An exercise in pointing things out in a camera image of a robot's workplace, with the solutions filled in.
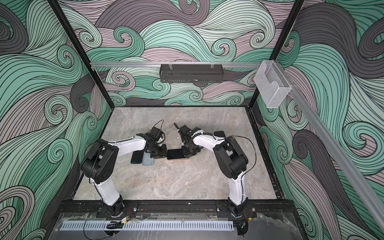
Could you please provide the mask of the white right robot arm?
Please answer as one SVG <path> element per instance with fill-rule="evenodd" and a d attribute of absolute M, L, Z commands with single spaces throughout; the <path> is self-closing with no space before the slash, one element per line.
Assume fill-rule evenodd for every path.
<path fill-rule="evenodd" d="M 186 125 L 174 126 L 182 140 L 181 154 L 184 158 L 196 156 L 202 149 L 211 151 L 222 174 L 229 182 L 229 211 L 234 217 L 241 217 L 248 197 L 245 190 L 245 174 L 248 157 L 234 136 L 226 136 L 223 131 L 208 133 L 200 128 L 191 129 Z"/>

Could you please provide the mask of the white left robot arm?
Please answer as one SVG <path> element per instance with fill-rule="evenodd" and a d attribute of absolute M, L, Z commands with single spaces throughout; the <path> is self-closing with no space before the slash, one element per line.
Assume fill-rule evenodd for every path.
<path fill-rule="evenodd" d="M 103 208 L 109 216 L 116 218 L 124 211 L 123 198 L 112 178 L 118 157 L 144 152 L 149 153 L 152 159 L 165 158 L 167 146 L 164 140 L 165 133 L 157 127 L 152 127 L 149 132 L 137 134 L 127 140 L 108 142 L 98 139 L 92 144 L 81 163 L 81 170 L 97 190 Z"/>

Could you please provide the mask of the black phone case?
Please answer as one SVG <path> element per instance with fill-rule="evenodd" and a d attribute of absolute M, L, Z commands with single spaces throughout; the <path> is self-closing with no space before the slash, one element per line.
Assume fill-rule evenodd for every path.
<path fill-rule="evenodd" d="M 216 137 L 216 138 L 226 138 L 226 135 L 224 133 L 224 131 L 216 131 L 213 133 L 213 135 Z"/>

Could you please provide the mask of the black phone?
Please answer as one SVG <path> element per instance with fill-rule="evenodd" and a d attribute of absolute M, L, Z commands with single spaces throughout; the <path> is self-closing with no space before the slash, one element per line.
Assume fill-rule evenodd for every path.
<path fill-rule="evenodd" d="M 185 158 L 182 149 L 172 149 L 167 151 L 167 158 Z"/>

